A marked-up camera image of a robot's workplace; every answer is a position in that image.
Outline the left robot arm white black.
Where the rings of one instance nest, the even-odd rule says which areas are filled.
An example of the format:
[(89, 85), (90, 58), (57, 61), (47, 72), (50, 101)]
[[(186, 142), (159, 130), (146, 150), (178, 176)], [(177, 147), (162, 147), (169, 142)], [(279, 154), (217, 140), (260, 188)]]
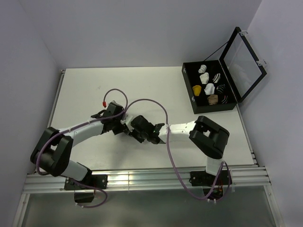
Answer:
[(92, 171), (86, 166), (70, 160), (72, 148), (87, 139), (109, 131), (116, 134), (123, 130), (121, 120), (124, 108), (112, 101), (108, 107), (79, 125), (66, 129), (45, 129), (39, 139), (30, 161), (37, 170), (44, 170), (54, 177), (65, 176), (75, 180), (82, 189), (92, 184)]

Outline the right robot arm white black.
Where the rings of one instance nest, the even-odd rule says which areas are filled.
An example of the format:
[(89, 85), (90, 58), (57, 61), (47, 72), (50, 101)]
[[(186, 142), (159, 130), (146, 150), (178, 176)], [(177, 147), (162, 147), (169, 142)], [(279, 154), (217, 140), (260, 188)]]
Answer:
[(148, 141), (168, 145), (170, 141), (192, 142), (206, 155), (205, 180), (209, 184), (216, 184), (221, 179), (219, 168), (230, 133), (211, 119), (199, 116), (197, 120), (187, 123), (153, 125), (139, 115), (126, 120), (125, 125), (129, 130), (128, 135), (140, 143)]

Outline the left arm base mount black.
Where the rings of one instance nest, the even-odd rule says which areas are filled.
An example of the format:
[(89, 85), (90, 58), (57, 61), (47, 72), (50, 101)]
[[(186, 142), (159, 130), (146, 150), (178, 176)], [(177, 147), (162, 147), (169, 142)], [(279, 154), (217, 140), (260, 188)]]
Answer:
[(78, 191), (78, 190), (91, 190), (91, 188), (106, 189), (107, 188), (108, 175), (98, 174), (91, 175), (88, 180), (83, 180), (80, 185), (76, 184), (71, 179), (66, 179), (64, 184), (64, 190), (66, 191)]

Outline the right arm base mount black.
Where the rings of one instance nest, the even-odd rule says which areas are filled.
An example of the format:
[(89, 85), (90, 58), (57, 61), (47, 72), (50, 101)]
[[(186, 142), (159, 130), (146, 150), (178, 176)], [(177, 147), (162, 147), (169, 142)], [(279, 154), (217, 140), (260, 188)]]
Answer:
[[(192, 186), (209, 186), (211, 187), (215, 180), (215, 176), (206, 173), (206, 171), (190, 172), (189, 182)], [(227, 170), (222, 170), (215, 183), (216, 186), (232, 184), (232, 179)]]

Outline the yellow sock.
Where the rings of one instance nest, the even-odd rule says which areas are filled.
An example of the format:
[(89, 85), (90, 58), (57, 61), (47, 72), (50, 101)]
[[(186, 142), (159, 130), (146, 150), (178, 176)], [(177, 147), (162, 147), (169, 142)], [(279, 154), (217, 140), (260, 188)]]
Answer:
[(195, 85), (192, 87), (194, 96), (199, 96), (202, 91), (202, 87), (200, 85)]

